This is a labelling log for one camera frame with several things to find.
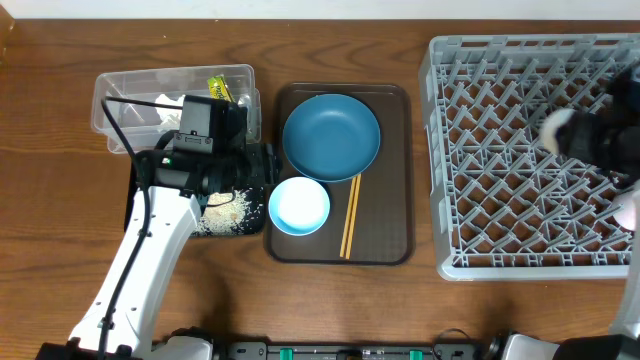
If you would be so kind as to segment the white rice food waste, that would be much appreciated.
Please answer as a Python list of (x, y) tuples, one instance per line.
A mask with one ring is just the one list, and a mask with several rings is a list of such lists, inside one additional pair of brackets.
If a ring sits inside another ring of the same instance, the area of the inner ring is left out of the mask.
[(262, 188), (215, 193), (208, 199), (192, 236), (217, 237), (251, 235), (264, 225), (264, 192)]

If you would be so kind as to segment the white cup green inside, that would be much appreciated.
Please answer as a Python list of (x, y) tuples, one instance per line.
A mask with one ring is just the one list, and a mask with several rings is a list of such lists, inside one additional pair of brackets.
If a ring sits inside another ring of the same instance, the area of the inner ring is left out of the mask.
[(554, 155), (559, 155), (559, 142), (556, 138), (560, 128), (566, 125), (573, 117), (575, 110), (560, 109), (551, 113), (542, 123), (539, 131), (544, 148)]

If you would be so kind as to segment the green yellow snack wrapper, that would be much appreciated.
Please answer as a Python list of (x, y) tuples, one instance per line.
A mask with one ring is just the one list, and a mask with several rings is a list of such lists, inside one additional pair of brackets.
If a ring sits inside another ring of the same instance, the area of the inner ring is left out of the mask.
[(210, 96), (213, 99), (235, 103), (235, 99), (223, 75), (216, 75), (207, 80)]

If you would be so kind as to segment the light blue bowl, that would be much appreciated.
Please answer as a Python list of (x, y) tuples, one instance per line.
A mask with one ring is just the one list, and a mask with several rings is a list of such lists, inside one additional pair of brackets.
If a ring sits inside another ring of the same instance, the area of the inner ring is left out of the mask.
[(272, 224), (291, 236), (307, 236), (319, 230), (330, 213), (328, 192), (317, 181), (292, 177), (272, 191), (268, 212)]

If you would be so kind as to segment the white cup pink inside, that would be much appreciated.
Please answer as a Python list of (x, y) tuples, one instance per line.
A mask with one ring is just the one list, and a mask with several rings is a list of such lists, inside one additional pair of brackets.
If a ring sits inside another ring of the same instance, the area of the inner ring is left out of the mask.
[(633, 200), (634, 191), (628, 191), (617, 195), (612, 206), (616, 209), (614, 220), (624, 229), (634, 231), (636, 229), (636, 205)]

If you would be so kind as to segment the dark blue plate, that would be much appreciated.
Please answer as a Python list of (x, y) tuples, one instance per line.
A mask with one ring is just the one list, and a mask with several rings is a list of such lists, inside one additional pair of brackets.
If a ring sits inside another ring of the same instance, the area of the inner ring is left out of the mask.
[(289, 163), (321, 182), (341, 182), (362, 173), (380, 146), (381, 129), (373, 111), (342, 94), (303, 101), (288, 116), (282, 132)]

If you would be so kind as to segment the wooden chopstick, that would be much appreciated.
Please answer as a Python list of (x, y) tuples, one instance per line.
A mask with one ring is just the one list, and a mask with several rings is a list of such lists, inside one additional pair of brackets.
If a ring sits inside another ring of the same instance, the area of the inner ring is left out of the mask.
[(358, 174), (354, 179), (353, 179), (353, 196), (351, 197), (351, 203), (350, 203), (350, 212), (349, 212), (349, 227), (348, 227), (348, 231), (347, 231), (347, 235), (346, 235), (346, 243), (345, 243), (345, 251), (344, 251), (344, 257), (346, 259), (350, 259), (351, 258), (351, 249), (352, 249), (352, 243), (353, 243), (353, 236), (355, 233), (355, 222), (356, 222), (356, 216), (357, 216), (357, 208), (358, 208), (358, 201), (359, 201), (359, 193), (360, 193), (360, 187), (361, 187), (361, 178), (362, 178), (362, 174)]
[(359, 178), (360, 178), (360, 174), (352, 178), (352, 181), (351, 181), (349, 200), (347, 205), (347, 212), (346, 212), (346, 217), (344, 222), (344, 229), (343, 229), (341, 248), (340, 248), (340, 257), (342, 258), (346, 257), (349, 227), (350, 227), (350, 221), (352, 217), (351, 213), (352, 213), (352, 208), (354, 204), (354, 198), (355, 198), (355, 193), (356, 193), (356, 188), (359, 182)]

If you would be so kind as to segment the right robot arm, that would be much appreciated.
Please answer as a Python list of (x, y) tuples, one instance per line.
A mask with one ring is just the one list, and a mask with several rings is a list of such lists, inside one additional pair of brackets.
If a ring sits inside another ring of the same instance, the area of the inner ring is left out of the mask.
[(633, 188), (615, 198), (619, 225), (634, 231), (632, 260), (617, 316), (604, 336), (570, 338), (560, 344), (511, 333), (496, 337), (484, 359), (637, 359), (639, 357), (639, 67), (607, 85), (612, 103), (596, 115), (560, 109), (540, 125), (546, 150), (580, 160), (605, 173), (621, 173)]

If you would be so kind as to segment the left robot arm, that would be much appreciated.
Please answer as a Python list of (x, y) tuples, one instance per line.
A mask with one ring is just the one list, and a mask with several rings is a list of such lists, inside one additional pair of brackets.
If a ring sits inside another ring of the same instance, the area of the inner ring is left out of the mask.
[(40, 359), (212, 359), (214, 340), (179, 329), (160, 345), (153, 332), (178, 258), (215, 193), (272, 185), (281, 164), (269, 144), (204, 152), (156, 147), (136, 153), (139, 177), (124, 238), (107, 276), (64, 344)]

